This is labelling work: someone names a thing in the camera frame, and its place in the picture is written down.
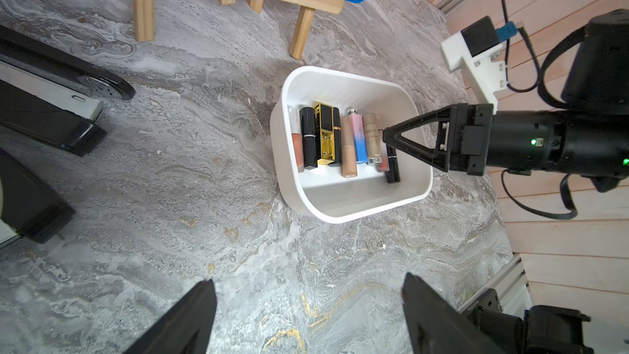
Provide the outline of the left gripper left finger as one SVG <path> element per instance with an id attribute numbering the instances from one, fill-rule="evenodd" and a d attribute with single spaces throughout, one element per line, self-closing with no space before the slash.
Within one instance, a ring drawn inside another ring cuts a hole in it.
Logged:
<path id="1" fill-rule="evenodd" d="M 198 282 L 125 353 L 206 353 L 216 317 L 212 280 Z"/>

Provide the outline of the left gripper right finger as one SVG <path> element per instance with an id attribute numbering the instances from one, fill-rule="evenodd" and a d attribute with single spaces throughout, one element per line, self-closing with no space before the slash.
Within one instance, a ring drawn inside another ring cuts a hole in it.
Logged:
<path id="1" fill-rule="evenodd" d="M 502 353 L 417 275 L 407 273 L 401 291 L 414 353 Z"/>

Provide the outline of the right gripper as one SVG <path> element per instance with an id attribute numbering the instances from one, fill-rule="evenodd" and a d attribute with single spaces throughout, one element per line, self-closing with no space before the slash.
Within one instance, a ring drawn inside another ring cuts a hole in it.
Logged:
<path id="1" fill-rule="evenodd" d="M 383 141 L 437 170 L 483 176 L 493 115 L 492 104 L 453 104 L 386 128 Z"/>

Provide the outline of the black lipstick silver band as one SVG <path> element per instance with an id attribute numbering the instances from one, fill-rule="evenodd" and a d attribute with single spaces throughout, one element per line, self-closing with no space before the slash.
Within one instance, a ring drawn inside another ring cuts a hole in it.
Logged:
<path id="1" fill-rule="evenodd" d="M 401 182 L 397 153 L 394 147 L 386 146 L 388 156 L 388 171 L 385 173 L 387 182 L 389 184 L 397 184 Z"/>

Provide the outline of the pink blue lipstick tube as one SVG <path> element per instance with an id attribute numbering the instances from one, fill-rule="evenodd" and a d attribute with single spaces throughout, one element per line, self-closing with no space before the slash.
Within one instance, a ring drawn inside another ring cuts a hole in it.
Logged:
<path id="1" fill-rule="evenodd" d="M 354 144 L 355 144 L 356 163 L 366 164 L 369 160 L 369 156 L 368 156 L 367 147 L 366 147 L 363 116 L 360 115 L 358 111 L 353 108 L 348 110 L 347 116 L 352 126 L 352 135 L 353 135 Z"/>

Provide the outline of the beige lipstick tube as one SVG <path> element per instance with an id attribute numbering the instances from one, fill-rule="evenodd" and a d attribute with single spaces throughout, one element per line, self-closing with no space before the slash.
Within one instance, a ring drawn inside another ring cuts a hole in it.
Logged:
<path id="1" fill-rule="evenodd" d="M 352 135 L 352 126 L 347 116 L 341 117 L 342 129 L 342 176 L 354 178 L 358 175 L 355 144 Z"/>

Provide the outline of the black lipstick gold band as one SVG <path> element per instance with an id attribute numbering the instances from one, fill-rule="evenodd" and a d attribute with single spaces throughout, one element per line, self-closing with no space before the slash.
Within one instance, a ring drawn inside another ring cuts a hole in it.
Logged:
<path id="1" fill-rule="evenodd" d="M 342 165 L 342 129 L 340 121 L 340 111 L 333 108 L 333 133 L 334 133 L 334 161 L 331 167 L 340 167 Z"/>

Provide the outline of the gold black square lipstick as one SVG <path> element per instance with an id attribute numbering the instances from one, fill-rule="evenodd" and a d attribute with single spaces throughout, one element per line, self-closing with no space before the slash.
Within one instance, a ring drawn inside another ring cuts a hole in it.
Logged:
<path id="1" fill-rule="evenodd" d="M 329 166 L 336 161 L 334 139 L 334 111 L 331 106 L 319 103 L 314 107 L 317 154 L 319 165 Z"/>

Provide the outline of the white storage box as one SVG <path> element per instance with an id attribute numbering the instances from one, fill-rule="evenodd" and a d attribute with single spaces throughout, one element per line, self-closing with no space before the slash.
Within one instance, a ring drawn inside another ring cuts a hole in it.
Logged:
<path id="1" fill-rule="evenodd" d="M 382 131 L 418 115 L 397 84 L 300 67 L 271 115 L 278 186 L 293 211 L 341 224 L 427 198 L 432 168 L 390 152 Z"/>

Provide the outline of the black lipstick tube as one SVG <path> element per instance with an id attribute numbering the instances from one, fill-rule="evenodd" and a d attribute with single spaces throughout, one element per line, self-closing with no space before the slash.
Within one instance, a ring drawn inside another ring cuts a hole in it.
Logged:
<path id="1" fill-rule="evenodd" d="M 300 110 L 303 158 L 306 170 L 313 170 L 318 167 L 314 112 L 314 108 L 301 108 Z"/>

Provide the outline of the red lip gloss tube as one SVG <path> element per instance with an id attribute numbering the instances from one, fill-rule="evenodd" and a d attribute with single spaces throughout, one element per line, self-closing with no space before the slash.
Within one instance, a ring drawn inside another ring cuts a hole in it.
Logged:
<path id="1" fill-rule="evenodd" d="M 301 132 L 301 114 L 298 108 L 288 109 L 289 124 L 296 157 L 296 168 L 299 173 L 305 170 L 303 157 L 303 143 Z"/>

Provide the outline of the pink frosted lipstick tube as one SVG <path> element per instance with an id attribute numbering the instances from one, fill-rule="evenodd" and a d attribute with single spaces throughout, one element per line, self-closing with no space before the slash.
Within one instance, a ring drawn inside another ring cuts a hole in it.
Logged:
<path id="1" fill-rule="evenodd" d="M 385 142 L 383 142 L 383 127 L 378 125 L 378 139 L 380 142 L 380 149 L 381 149 L 381 162 L 378 164 L 378 171 L 381 173 L 387 173 L 389 172 L 389 163 L 388 163 L 388 152 L 387 152 L 387 146 L 385 144 Z"/>

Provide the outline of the silver lipstick tube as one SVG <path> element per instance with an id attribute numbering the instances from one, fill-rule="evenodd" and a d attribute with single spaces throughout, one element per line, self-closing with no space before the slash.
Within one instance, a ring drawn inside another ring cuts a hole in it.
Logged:
<path id="1" fill-rule="evenodd" d="M 382 149 L 380 137 L 378 135 L 377 116 L 373 113 L 363 115 L 363 126 L 365 132 L 365 145 L 368 154 L 368 164 L 380 165 L 382 163 Z"/>

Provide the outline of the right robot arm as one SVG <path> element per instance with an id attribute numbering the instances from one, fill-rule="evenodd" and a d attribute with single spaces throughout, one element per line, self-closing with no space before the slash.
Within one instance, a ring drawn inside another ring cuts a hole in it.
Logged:
<path id="1" fill-rule="evenodd" d="M 509 87 L 503 47 L 525 30 L 511 21 L 479 21 L 442 43 L 450 70 L 465 70 L 478 103 L 454 104 L 383 132 L 386 146 L 438 170 L 481 175 L 486 167 L 530 175 L 588 178 L 601 193 L 628 176 L 628 12 L 591 19 L 536 63 L 545 111 L 502 111 Z M 427 283 L 406 275 L 403 308 L 416 353 L 587 353 L 581 311 L 533 306 L 523 317 L 497 299 L 456 311 Z"/>

